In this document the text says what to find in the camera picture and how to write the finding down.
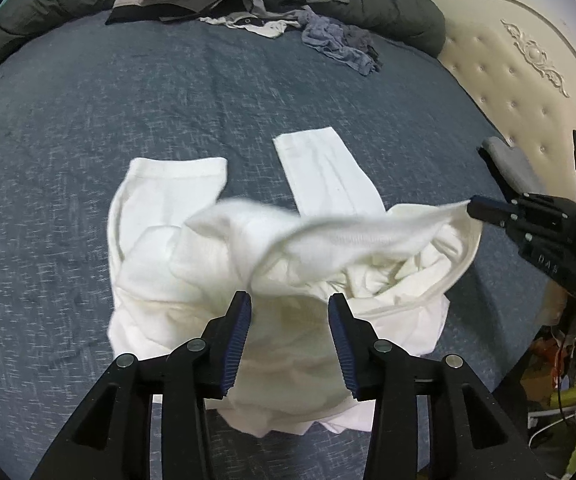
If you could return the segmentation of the folded grey garment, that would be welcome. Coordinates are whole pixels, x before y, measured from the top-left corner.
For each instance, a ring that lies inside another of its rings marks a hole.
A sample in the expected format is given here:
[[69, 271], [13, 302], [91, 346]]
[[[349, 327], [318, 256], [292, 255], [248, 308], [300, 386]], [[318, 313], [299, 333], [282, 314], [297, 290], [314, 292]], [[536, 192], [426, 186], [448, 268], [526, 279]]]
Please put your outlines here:
[[500, 138], [486, 139], [482, 142], [483, 148], [489, 152], [496, 152], [498, 156], [503, 157], [508, 166], [512, 167], [512, 172], [516, 174], [517, 181], [521, 195], [524, 193], [529, 194], [544, 194], [545, 186], [540, 180], [534, 169], [532, 168], [527, 156], [519, 146], [510, 146]]

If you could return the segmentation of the cream tufted headboard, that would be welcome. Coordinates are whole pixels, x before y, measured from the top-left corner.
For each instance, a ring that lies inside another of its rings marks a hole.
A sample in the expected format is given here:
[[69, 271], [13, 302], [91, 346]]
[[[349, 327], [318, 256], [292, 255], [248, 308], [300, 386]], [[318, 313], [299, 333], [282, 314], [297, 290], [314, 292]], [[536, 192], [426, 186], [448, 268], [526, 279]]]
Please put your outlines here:
[[576, 0], [432, 0], [439, 60], [547, 192], [576, 197]]

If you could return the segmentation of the blue-grey crumpled garment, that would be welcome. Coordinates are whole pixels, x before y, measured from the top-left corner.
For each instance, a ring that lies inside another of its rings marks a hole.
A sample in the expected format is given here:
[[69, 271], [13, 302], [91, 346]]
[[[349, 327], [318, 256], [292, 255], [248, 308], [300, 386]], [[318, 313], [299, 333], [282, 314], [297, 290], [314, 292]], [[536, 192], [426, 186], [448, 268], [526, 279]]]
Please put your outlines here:
[[367, 30], [317, 14], [309, 6], [299, 12], [297, 20], [306, 47], [352, 68], [361, 76], [381, 70], [379, 53]]

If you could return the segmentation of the black and white garment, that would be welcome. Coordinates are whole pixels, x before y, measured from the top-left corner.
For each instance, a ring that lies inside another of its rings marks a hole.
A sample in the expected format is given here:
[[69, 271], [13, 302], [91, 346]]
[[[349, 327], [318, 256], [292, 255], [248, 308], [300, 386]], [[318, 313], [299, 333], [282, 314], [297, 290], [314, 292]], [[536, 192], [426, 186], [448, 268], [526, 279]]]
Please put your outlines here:
[[231, 14], [221, 16], [220, 18], [209, 18], [206, 16], [205, 18], [199, 18], [199, 21], [213, 26], [245, 30], [246, 32], [251, 32], [251, 34], [267, 39], [276, 39], [282, 36], [288, 29], [301, 28], [298, 21], [263, 20], [263, 18], [248, 14]]

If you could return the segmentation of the dark grey rolled duvet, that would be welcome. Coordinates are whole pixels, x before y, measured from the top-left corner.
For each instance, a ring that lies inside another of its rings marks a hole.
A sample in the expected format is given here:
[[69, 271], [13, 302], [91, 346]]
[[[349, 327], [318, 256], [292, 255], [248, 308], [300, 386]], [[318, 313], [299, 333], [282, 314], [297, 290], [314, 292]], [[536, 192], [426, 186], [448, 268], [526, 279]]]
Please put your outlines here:
[[[0, 64], [30, 40], [75, 18], [112, 8], [114, 0], [8, 0], [0, 8]], [[431, 0], [312, 2], [319, 15], [402, 41], [438, 56], [445, 18]]]

